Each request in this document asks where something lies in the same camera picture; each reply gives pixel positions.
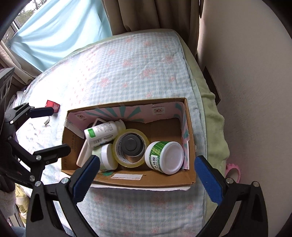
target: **red object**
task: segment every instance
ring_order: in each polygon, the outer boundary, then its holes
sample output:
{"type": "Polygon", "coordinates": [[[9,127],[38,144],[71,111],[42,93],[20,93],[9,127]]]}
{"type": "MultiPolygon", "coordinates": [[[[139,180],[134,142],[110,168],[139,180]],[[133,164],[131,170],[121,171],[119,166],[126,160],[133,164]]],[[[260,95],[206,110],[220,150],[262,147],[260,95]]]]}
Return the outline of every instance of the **red object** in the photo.
{"type": "Polygon", "coordinates": [[[59,111],[60,105],[57,104],[56,102],[47,100],[45,107],[52,107],[54,109],[54,113],[57,113],[59,111]]]}

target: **blue gripper pad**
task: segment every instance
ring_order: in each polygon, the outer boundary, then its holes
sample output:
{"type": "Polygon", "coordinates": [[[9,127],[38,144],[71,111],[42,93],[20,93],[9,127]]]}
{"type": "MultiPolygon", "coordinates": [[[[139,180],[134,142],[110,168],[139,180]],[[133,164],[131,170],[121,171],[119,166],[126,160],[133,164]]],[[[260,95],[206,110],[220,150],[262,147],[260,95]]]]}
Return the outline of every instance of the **blue gripper pad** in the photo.
{"type": "Polygon", "coordinates": [[[195,158],[195,171],[198,174],[202,184],[204,185],[204,188],[206,189],[211,201],[220,205],[223,200],[222,186],[212,173],[213,168],[206,159],[205,161],[202,159],[205,159],[205,157],[197,156],[195,158]]]}
{"type": "Polygon", "coordinates": [[[99,168],[99,157],[91,155],[82,168],[78,168],[71,176],[69,191],[72,194],[72,201],[75,204],[83,201],[99,168]]]}

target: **pink object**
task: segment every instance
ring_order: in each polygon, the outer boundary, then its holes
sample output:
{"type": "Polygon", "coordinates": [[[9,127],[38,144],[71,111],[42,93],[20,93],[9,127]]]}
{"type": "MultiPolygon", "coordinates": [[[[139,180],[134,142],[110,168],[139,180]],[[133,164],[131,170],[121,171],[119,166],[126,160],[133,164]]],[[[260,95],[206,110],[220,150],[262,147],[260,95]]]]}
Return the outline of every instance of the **pink object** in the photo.
{"type": "Polygon", "coordinates": [[[225,178],[233,178],[237,183],[240,181],[240,169],[238,165],[235,164],[226,164],[225,178]]]}
{"type": "Polygon", "coordinates": [[[54,113],[57,113],[59,111],[60,105],[56,102],[47,100],[45,107],[52,107],[54,109],[54,113]]]}

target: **bed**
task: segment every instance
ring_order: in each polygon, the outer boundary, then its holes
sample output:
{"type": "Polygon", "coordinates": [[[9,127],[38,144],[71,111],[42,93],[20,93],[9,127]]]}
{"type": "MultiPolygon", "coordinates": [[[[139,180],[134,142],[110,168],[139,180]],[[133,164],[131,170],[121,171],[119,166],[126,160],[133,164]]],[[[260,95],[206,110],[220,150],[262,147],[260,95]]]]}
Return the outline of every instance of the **bed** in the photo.
{"type": "MultiPolygon", "coordinates": [[[[18,92],[11,106],[29,102],[43,107],[47,100],[61,105],[48,125],[46,118],[34,118],[18,130],[19,143],[33,153],[61,144],[69,109],[164,97],[188,99],[196,155],[204,155],[224,174],[229,156],[224,119],[193,55],[173,30],[125,33],[78,49],[18,92]]],[[[67,177],[60,170],[60,160],[48,165],[42,181],[48,184],[67,177]]],[[[55,205],[61,222],[69,227],[59,204],[55,205]]],[[[99,236],[195,236],[215,209],[198,179],[188,191],[90,188],[78,207],[99,236]]]]}

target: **small white jar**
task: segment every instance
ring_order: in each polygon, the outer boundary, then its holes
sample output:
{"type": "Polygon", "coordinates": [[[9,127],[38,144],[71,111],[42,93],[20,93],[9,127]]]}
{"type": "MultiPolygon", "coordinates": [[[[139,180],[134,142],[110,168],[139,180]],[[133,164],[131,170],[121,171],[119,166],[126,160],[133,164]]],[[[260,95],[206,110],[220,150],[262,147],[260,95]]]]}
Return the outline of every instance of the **small white jar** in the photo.
{"type": "Polygon", "coordinates": [[[92,154],[99,157],[99,170],[115,170],[118,167],[118,162],[116,161],[112,153],[111,143],[95,147],[92,151],[92,154]]]}
{"type": "Polygon", "coordinates": [[[167,175],[178,172],[183,160],[183,148],[178,142],[153,142],[145,151],[147,166],[167,175]]]}
{"type": "Polygon", "coordinates": [[[122,120],[110,121],[84,130],[85,138],[91,148],[100,146],[115,139],[126,129],[122,120]]]}

